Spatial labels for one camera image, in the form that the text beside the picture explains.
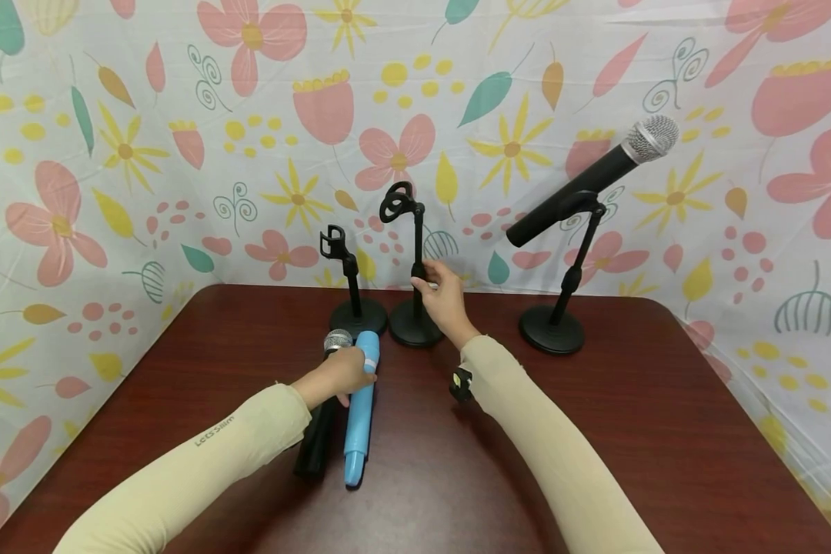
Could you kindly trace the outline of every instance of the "person's left hand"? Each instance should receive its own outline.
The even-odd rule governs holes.
[[[292,387],[299,392],[309,409],[314,409],[328,398],[336,396],[346,408],[348,395],[375,383],[375,373],[363,371],[365,357],[361,349],[349,346],[329,356],[314,371],[295,381]]]

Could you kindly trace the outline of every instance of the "silver microphone grille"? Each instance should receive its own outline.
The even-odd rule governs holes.
[[[631,128],[622,147],[636,164],[642,164],[671,152],[679,138],[680,129],[672,118],[653,115]]]
[[[323,339],[323,352],[327,350],[345,349],[355,343],[351,333],[344,329],[334,329]]]

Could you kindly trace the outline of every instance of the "microphone holder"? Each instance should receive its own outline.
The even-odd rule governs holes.
[[[351,299],[339,304],[329,316],[329,328],[344,329],[355,340],[363,331],[373,331],[377,335],[385,332],[388,322],[385,308],[374,299],[362,299],[359,295],[357,257],[345,246],[345,229],[330,224],[326,234],[320,233],[320,253],[328,260],[342,261],[342,272],[348,279],[351,294]]]
[[[579,253],[572,267],[566,270],[560,284],[560,296],[556,304],[534,305],[520,316],[520,334],[530,343],[548,354],[562,355],[577,352],[585,344],[585,330],[578,319],[566,312],[569,298],[576,292],[581,282],[582,264],[587,251],[594,240],[594,234],[604,214],[606,206],[597,202],[596,192],[573,194],[561,203],[557,211],[557,221],[566,221],[578,212],[589,212],[590,217],[582,239]]]
[[[425,222],[425,204],[416,202],[413,198],[411,182],[400,181],[394,183],[385,199],[382,200],[379,219],[382,223],[390,223],[403,214],[412,213],[415,217],[415,261],[410,275],[426,279],[425,265],[422,264],[422,224]],[[427,348],[436,344],[442,337],[437,325],[422,304],[422,293],[413,291],[413,297],[408,301],[400,302],[393,309],[389,317],[391,337],[398,343],[414,346],[417,349]]]

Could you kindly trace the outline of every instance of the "beige arm sleeve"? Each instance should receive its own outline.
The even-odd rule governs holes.
[[[228,486],[301,441],[310,420],[291,386],[269,386],[108,492],[54,552],[161,552]]]
[[[587,439],[504,346],[470,339],[462,367],[473,374],[476,401],[536,477],[571,554],[662,552]]]

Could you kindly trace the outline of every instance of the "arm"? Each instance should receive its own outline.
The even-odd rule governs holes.
[[[510,352],[481,336],[464,310],[461,279],[426,261],[413,279],[428,313],[462,353],[470,391],[514,443],[536,477],[572,554],[660,554],[661,547],[612,473],[560,408],[532,382]]]
[[[346,406],[347,392],[373,382],[363,352],[343,349],[293,385],[269,386],[108,492],[54,553],[161,552],[228,486],[301,441],[310,409],[333,395]]]

